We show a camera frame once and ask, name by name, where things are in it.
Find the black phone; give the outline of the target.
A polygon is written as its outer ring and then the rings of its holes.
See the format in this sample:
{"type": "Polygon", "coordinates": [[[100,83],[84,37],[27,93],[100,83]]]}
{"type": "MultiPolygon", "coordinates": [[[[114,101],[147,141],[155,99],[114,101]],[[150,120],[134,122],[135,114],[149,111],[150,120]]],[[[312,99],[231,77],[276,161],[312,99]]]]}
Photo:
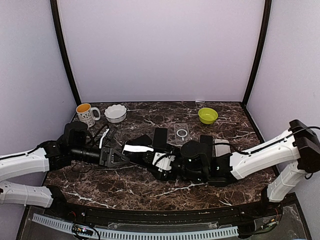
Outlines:
{"type": "Polygon", "coordinates": [[[135,146],[151,146],[153,141],[147,134],[143,134],[135,139],[130,140],[130,143],[135,146]]]}
{"type": "Polygon", "coordinates": [[[140,143],[135,143],[132,141],[126,141],[121,153],[125,156],[130,156],[130,155],[136,155],[136,154],[143,154],[146,152],[154,152],[154,148],[147,146],[147,145],[143,145],[140,143]]]}

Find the clear magsafe phone case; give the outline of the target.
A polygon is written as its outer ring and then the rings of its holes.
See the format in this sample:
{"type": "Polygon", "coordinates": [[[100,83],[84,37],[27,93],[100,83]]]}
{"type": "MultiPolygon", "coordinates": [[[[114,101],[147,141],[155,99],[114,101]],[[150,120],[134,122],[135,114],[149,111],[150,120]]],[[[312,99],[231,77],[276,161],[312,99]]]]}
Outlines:
{"type": "Polygon", "coordinates": [[[177,146],[182,146],[183,144],[191,140],[190,131],[187,123],[175,123],[174,124],[174,136],[175,143],[177,146]]]}

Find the white silicone phone case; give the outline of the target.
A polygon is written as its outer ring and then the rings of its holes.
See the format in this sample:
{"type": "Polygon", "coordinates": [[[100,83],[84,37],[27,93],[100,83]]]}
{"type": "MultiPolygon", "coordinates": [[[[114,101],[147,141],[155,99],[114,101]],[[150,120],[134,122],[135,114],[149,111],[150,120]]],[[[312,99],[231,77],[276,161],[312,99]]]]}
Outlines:
{"type": "Polygon", "coordinates": [[[215,151],[216,157],[221,157],[223,155],[231,153],[231,149],[230,149],[228,140],[215,139],[213,143],[214,143],[214,151],[215,151]]]}

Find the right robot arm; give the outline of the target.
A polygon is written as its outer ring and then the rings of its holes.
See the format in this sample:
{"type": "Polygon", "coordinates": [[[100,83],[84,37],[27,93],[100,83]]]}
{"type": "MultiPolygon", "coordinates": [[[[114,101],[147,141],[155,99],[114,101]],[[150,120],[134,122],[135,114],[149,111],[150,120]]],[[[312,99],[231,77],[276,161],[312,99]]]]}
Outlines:
{"type": "Polygon", "coordinates": [[[314,131],[319,127],[306,126],[297,119],[289,125],[277,137],[244,151],[231,152],[233,145],[228,142],[190,140],[172,153],[148,150],[142,160],[157,180],[180,176],[214,187],[226,187],[260,170],[287,163],[255,205],[255,213],[266,217],[302,179],[320,170],[320,141],[314,131]]]}

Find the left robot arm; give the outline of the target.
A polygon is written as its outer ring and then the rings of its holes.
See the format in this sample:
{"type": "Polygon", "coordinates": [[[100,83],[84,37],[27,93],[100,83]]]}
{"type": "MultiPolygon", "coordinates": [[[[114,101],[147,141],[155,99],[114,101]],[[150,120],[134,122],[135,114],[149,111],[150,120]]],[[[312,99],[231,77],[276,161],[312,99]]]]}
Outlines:
{"type": "Polygon", "coordinates": [[[30,186],[9,182],[11,178],[32,174],[46,173],[63,169],[78,160],[106,168],[128,164],[129,158],[108,147],[87,146],[87,138],[95,144],[95,139],[88,130],[88,125],[81,121],[68,123],[58,140],[40,143],[34,149],[1,156],[0,158],[0,203],[31,205],[51,208],[60,218],[67,218],[71,213],[65,197],[56,186],[30,186]]]}

